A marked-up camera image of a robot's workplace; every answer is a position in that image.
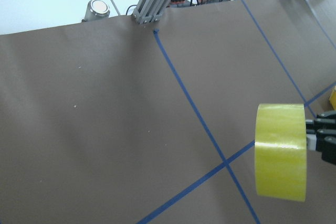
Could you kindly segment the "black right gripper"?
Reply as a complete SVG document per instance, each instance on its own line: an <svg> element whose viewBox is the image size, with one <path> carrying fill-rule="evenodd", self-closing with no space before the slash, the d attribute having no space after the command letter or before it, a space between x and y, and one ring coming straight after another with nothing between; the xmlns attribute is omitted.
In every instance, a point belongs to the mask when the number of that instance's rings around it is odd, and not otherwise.
<svg viewBox="0 0 336 224"><path fill-rule="evenodd" d="M306 120L307 149L321 152L323 161L335 165L335 111L317 115L314 120Z"/></svg>

